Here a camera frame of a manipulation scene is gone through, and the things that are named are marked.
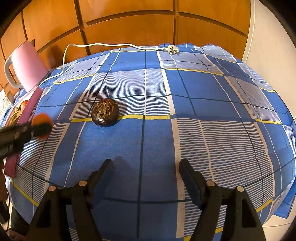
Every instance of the pink mug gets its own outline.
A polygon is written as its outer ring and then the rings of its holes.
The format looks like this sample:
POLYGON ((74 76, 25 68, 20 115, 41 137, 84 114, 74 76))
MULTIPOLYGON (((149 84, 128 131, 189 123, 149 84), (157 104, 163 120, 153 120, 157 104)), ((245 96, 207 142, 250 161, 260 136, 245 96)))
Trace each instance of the pink mug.
POLYGON ((18 46, 4 64, 4 73, 14 88, 24 88, 27 92, 37 86, 48 74, 42 59, 29 41, 18 46), (20 82, 16 84, 9 73, 12 64, 15 74, 20 82))

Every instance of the white power cord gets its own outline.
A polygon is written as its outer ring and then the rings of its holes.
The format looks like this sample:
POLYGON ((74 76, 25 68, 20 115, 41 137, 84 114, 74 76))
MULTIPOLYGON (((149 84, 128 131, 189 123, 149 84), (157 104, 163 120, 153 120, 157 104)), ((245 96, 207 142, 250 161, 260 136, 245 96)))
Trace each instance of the white power cord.
POLYGON ((89 47, 89 46, 94 46, 94 45, 102 45, 102 46, 108 46, 108 47, 120 47, 120 46, 131 46, 134 47, 136 49, 140 49, 140 50, 161 50, 161 51, 167 51, 170 54, 175 54, 179 52, 179 48, 174 46, 174 45, 169 45, 168 47, 151 47, 151 48, 143 48, 143 47, 139 47, 133 44, 102 44, 102 43, 95 43, 95 44, 87 44, 87 45, 77 45, 77 44, 68 44, 68 46, 65 49, 64 52, 64 56, 63 56, 63 65, 62 65, 62 71, 59 74, 56 74, 54 76, 51 76, 45 80, 43 80, 39 86, 41 86, 45 81, 48 81, 49 79, 52 79, 54 77, 60 76, 61 74, 64 73, 64 69, 65 69, 65 58, 66 58, 66 53, 67 50, 69 48, 69 46, 75 46, 75 47, 89 47))

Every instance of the blue plaid bedsheet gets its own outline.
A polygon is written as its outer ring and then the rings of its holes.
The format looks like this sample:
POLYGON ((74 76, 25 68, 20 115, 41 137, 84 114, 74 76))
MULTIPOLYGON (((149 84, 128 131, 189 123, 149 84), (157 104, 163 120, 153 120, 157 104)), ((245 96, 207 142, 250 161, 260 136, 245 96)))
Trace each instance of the blue plaid bedsheet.
MULTIPOLYGON (((47 113, 52 133, 25 145, 9 180, 13 205, 27 222, 49 186, 71 187, 106 158, 114 162, 114 177, 92 213, 107 240, 189 240, 201 212, 178 172, 182 158, 220 186, 242 185, 262 223, 275 212, 295 178, 289 110, 262 77, 224 49, 178 47, 177 55, 134 48, 93 54, 66 64, 61 76, 41 86, 31 116, 47 113), (90 111, 107 97, 117 101, 120 117, 112 127, 99 127, 90 111)), ((68 219, 78 240, 71 209, 68 219)))

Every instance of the white wall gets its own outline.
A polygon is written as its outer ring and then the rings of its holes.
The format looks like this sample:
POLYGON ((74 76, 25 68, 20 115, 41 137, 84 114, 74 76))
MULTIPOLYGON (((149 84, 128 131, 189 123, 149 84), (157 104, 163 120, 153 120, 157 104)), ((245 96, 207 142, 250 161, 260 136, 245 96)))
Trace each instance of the white wall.
POLYGON ((251 0, 251 3, 253 13, 243 61, 275 89, 294 118, 296 48, 271 11, 259 0, 251 0))

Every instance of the dried fruit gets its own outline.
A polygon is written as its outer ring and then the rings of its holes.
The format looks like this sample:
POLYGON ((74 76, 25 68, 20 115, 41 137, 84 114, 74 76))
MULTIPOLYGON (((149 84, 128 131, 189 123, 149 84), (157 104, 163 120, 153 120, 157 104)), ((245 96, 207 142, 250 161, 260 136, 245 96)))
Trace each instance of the dried fruit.
POLYGON ((21 110, 21 111, 24 110, 24 108, 26 107, 27 103, 28 103, 27 100, 24 100, 24 101, 21 103, 21 105, 20 105, 20 110, 21 110))
POLYGON ((116 124, 118 116, 118 104, 110 98, 96 103, 91 111, 91 119, 97 126, 112 126, 116 124))
POLYGON ((21 114, 22 114, 21 110, 18 110, 15 113, 13 113, 13 115, 9 119, 8 126, 15 126, 17 124, 17 121, 20 118, 21 114))

